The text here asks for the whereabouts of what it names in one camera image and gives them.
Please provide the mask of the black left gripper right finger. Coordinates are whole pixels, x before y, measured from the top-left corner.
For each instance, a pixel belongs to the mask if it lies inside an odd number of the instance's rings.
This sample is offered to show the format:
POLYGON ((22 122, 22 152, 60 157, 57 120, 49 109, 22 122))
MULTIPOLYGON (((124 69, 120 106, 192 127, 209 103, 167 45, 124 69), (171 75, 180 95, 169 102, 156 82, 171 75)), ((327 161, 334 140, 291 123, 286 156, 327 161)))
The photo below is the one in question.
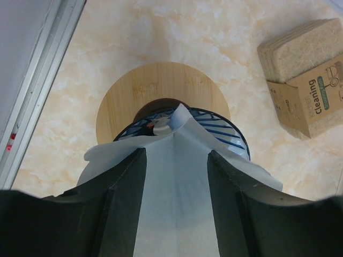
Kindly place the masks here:
POLYGON ((342 196, 288 195, 214 151, 207 174, 221 256, 342 256, 342 196))

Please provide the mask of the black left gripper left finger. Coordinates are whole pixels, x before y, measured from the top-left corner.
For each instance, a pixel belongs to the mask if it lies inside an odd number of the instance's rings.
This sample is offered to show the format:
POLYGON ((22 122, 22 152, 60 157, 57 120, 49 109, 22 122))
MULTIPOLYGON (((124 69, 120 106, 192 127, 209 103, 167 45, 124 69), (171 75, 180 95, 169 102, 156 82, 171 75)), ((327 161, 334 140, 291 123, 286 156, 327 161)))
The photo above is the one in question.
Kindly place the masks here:
POLYGON ((59 196, 1 191, 1 256, 133 256, 146 177, 141 148, 59 196))

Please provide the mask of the white paper coffee filter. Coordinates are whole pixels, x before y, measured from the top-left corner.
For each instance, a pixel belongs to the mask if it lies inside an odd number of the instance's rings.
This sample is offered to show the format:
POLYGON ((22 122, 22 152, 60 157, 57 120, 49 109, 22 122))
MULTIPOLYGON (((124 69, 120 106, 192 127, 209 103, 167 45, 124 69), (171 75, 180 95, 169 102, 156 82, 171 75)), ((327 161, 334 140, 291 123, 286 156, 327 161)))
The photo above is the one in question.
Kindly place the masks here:
POLYGON ((84 158, 81 185, 113 168, 138 148, 146 150, 146 177, 134 256, 221 256, 207 174, 211 151, 232 166, 275 189, 282 183, 251 160, 230 151, 179 105, 171 132, 97 145, 84 158))

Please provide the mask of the blue glass dripper cone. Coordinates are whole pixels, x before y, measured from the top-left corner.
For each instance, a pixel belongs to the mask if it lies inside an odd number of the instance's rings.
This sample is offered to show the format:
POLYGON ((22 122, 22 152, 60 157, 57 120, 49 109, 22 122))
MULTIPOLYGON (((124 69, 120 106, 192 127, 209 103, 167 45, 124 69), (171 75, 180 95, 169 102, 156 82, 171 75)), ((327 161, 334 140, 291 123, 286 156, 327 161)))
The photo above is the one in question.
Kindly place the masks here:
MULTIPOLYGON (((162 109, 145 117, 137 118, 119 133, 114 140, 120 141, 142 135, 157 136, 168 134, 172 131, 168 123, 175 110, 175 108, 162 109)), ((249 146, 245 137, 231 121, 208 110, 199 108, 189 108, 188 110, 196 122, 222 142, 230 151, 248 161, 251 160, 249 146)))

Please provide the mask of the wooden dripper stand brown collar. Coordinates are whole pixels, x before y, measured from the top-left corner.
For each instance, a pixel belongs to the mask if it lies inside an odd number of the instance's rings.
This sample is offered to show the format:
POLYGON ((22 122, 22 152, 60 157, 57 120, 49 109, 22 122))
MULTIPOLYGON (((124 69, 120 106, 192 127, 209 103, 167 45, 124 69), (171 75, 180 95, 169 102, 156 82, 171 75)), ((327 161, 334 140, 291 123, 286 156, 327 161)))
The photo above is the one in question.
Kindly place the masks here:
POLYGON ((105 94, 96 118, 97 142, 112 142, 145 105, 158 99, 176 99, 230 118, 223 93, 205 73, 175 62, 146 64, 120 77, 105 94))

